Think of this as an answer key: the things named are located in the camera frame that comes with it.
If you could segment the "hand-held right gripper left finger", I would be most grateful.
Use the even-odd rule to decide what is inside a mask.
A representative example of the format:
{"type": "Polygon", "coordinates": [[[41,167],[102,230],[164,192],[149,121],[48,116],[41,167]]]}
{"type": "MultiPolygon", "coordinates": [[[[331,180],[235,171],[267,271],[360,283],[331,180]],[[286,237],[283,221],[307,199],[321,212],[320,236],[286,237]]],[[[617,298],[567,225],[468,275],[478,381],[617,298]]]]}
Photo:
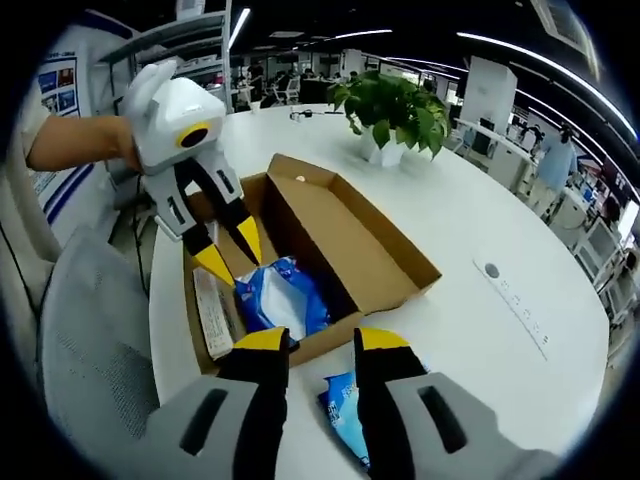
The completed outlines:
{"type": "Polygon", "coordinates": [[[274,478],[288,379],[287,328],[242,338],[217,375],[201,376],[151,415],[145,478],[274,478]]]}

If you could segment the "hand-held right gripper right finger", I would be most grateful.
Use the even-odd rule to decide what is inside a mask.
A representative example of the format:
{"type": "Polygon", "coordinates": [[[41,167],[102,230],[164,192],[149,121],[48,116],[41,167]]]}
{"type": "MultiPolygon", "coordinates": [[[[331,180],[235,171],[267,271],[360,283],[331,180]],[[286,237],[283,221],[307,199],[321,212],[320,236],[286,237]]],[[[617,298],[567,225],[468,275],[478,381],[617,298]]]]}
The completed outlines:
{"type": "Polygon", "coordinates": [[[522,449],[495,412],[430,373],[394,332],[354,331],[358,416],[373,479],[550,479],[558,458],[522,449]]]}

